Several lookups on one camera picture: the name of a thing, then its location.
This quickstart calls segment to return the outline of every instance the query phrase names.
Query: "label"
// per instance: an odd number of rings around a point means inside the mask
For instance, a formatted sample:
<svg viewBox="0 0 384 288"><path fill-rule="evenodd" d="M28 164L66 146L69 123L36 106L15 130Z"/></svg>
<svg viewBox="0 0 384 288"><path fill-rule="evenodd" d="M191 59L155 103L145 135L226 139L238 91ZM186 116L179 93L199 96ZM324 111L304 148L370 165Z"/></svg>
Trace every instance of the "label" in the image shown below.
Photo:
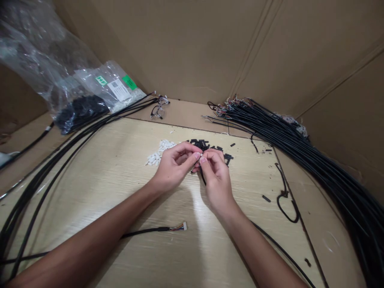
<svg viewBox="0 0 384 288"><path fill-rule="evenodd" d="M116 98L122 102L131 96L129 94L127 88L125 88L124 84L120 81L120 79L116 79L110 83L108 83L108 87L112 90L113 94L115 94Z"/></svg>
<svg viewBox="0 0 384 288"><path fill-rule="evenodd" d="M106 82L106 80L103 78L103 76L98 76L95 79L97 80L97 82L100 83L101 86L105 86L106 84L108 84L108 82Z"/></svg>
<svg viewBox="0 0 384 288"><path fill-rule="evenodd" d="M122 78L122 80L128 85L129 88L131 88L132 90L135 90L137 88L137 85L135 84L135 82L133 82L133 80L131 78L129 78L128 75L124 76Z"/></svg>

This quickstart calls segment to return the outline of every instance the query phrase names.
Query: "white label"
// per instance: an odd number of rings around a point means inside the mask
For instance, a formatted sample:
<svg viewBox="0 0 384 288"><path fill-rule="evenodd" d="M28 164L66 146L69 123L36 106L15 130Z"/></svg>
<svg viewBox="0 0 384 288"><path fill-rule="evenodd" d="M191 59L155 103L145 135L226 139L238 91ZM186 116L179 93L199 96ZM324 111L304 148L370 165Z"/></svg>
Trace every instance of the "white label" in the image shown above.
<svg viewBox="0 0 384 288"><path fill-rule="evenodd" d="M111 88L113 94L115 94L115 96L120 102L131 97L131 94L129 94L127 88L125 88L124 84L122 84L120 79L116 79L108 83L108 87Z"/></svg>

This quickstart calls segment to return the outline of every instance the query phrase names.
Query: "cable bundle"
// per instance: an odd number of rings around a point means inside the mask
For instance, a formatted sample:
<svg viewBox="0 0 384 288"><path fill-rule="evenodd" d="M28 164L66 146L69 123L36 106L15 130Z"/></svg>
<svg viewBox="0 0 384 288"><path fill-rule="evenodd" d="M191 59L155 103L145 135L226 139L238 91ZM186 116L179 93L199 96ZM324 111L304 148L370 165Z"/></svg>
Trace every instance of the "cable bundle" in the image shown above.
<svg viewBox="0 0 384 288"><path fill-rule="evenodd" d="M28 225L28 229L26 231L26 235L23 239L22 245L20 247L19 253L15 259L15 265L11 273L11 279L13 279L18 271L18 267L20 265L20 262L22 261L23 253L25 250L25 247L27 245L30 233L32 231L34 222L37 218L37 215L39 213L39 210L48 195L50 189L52 188L54 182L60 175L60 173L64 170L65 166L70 162L71 158L76 154L76 152L88 141L89 138L92 137L92 135L99 130L102 126L107 125L113 121L116 121L120 118L126 117L128 115L131 115L139 110L142 110L158 101L158 98L153 98L141 103L138 103L142 101L143 99L135 102L131 106L118 111L116 113L113 113L111 115L108 115L104 117L103 119L91 124L89 127L85 128L83 131L78 133L70 142L68 142L67 145L65 145L61 150L59 150L52 158L39 170L39 172L34 176L34 178L29 182L26 189L23 191L22 195L16 202L15 206L13 207L10 215L8 216L1 232L0 232L0 259L4 261L4 255L6 252L6 249L8 247L8 244L10 242L12 233L14 232L20 217L22 215L22 212L28 205L29 201L31 200L32 196L35 194L45 177L48 175L48 173L52 170L52 168L56 165L56 163L68 152L77 142L79 142L82 138L85 136L88 136L75 150L74 152L68 157L68 159L65 161L65 163L62 165L62 167L59 169L59 171L56 173L56 175L53 177L52 181L49 183L47 189L44 191L44 194L42 195L36 210L30 220L30 223Z"/></svg>
<svg viewBox="0 0 384 288"><path fill-rule="evenodd" d="M213 105L213 123L239 129L276 146L305 168L326 190L341 212L360 261L367 287L384 283L384 209L346 171L314 148L309 140L252 99Z"/></svg>

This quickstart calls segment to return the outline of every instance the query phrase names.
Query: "light wood grain surface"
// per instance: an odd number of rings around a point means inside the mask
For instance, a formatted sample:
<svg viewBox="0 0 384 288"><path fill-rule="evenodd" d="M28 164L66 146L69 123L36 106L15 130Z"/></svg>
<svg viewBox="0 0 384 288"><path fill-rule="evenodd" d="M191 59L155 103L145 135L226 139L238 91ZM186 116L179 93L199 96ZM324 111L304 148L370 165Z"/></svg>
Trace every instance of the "light wood grain surface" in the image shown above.
<svg viewBox="0 0 384 288"><path fill-rule="evenodd" d="M25 254L55 248L143 186L157 168L145 166L146 157L157 151L160 140L178 143L191 138L208 140L234 157L229 164L230 175L234 197L242 210L296 260L316 287L324 287L302 225L290 223L277 207L276 197L283 183L274 165L274 152L256 154L246 138L126 118L97 132L59 177L39 213ZM269 148L262 141L255 144L259 151ZM64 161L54 167L46 182ZM25 186L1 202L1 225ZM32 199L8 258L16 256L44 189ZM262 195L272 202L266 202ZM294 217L289 199L282 201L282 207ZM153 232L122 240L90 286L255 286L231 239L210 211L198 174L188 174L176 191L152 204L131 230L175 226L183 221L188 224L187 231ZM24 262L20 270L31 263ZM10 268L6 267L5 277Z"/></svg>

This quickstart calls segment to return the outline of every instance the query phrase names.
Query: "clear plastic bag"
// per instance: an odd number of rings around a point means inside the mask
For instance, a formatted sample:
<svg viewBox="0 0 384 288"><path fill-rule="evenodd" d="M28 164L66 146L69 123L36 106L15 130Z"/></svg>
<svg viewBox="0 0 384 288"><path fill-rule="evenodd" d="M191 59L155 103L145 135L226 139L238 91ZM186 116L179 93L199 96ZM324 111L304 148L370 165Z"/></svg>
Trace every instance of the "clear plastic bag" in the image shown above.
<svg viewBox="0 0 384 288"><path fill-rule="evenodd" d="M100 67L100 61L66 30L50 0L2 3L0 61L47 101L62 134L108 112L104 101L73 77L75 70Z"/></svg>
<svg viewBox="0 0 384 288"><path fill-rule="evenodd" d="M108 61L97 69L77 70L75 73L75 78L102 98L112 113L145 96L115 61Z"/></svg>

